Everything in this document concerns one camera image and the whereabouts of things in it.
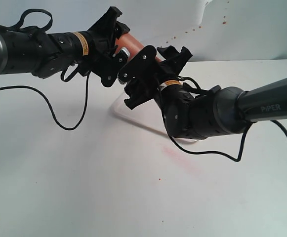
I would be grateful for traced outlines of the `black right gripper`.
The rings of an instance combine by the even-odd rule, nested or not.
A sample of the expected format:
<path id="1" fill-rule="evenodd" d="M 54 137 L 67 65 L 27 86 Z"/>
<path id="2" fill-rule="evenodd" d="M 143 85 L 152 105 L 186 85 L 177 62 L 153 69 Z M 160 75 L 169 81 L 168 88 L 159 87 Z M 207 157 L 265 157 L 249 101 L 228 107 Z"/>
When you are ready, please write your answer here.
<path id="1" fill-rule="evenodd" d="M 172 45 L 155 49 L 155 62 L 143 74 L 125 84 L 124 91 L 128 97 L 124 102 L 131 110 L 152 99 L 159 105 L 158 94 L 167 86 L 181 85 L 178 76 L 192 58 L 192 53 L 184 46 L 180 52 Z"/>

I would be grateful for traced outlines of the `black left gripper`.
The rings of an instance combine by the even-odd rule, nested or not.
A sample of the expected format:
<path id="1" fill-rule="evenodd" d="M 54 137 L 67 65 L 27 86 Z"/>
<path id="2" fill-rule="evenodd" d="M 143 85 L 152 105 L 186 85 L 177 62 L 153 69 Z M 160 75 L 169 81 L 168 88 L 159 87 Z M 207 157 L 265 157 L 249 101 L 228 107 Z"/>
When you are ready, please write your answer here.
<path id="1" fill-rule="evenodd" d="M 89 49 L 88 55 L 83 56 L 78 65 L 81 76 L 92 72 L 100 77 L 104 64 L 115 56 L 115 40 L 129 32 L 127 25 L 117 21 L 121 15 L 117 7 L 110 6 L 87 31 L 81 32 L 86 37 Z"/>

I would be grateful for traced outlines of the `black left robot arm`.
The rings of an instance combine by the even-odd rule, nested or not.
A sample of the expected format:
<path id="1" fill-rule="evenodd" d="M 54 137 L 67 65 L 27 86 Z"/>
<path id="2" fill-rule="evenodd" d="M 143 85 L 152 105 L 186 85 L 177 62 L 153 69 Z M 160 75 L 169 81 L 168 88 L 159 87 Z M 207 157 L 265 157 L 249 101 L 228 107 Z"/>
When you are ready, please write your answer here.
<path id="1" fill-rule="evenodd" d="M 15 25 L 0 25 L 0 75 L 31 73 L 46 79 L 60 73 L 61 80 L 68 82 L 76 74 L 94 73 L 104 87 L 113 85 L 130 57 L 128 50 L 116 45 L 130 31 L 117 21 L 122 14 L 118 8 L 109 7 L 86 31 L 64 33 L 47 33 L 52 19 L 44 27 L 23 27 L 25 17 L 35 12 L 51 16 L 43 9 L 28 9 Z"/>

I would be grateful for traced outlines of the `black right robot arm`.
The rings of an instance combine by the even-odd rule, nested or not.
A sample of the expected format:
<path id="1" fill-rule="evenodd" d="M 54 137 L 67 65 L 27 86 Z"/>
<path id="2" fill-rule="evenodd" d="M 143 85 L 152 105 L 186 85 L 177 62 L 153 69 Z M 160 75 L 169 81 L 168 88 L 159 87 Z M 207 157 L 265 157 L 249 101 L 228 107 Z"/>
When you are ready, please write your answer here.
<path id="1" fill-rule="evenodd" d="M 192 57 L 185 47 L 142 48 L 118 72 L 125 83 L 129 109 L 155 100 L 164 114 L 167 134 L 203 140 L 243 133 L 253 122 L 287 119 L 287 78 L 245 91 L 230 86 L 191 87 L 180 72 Z"/>

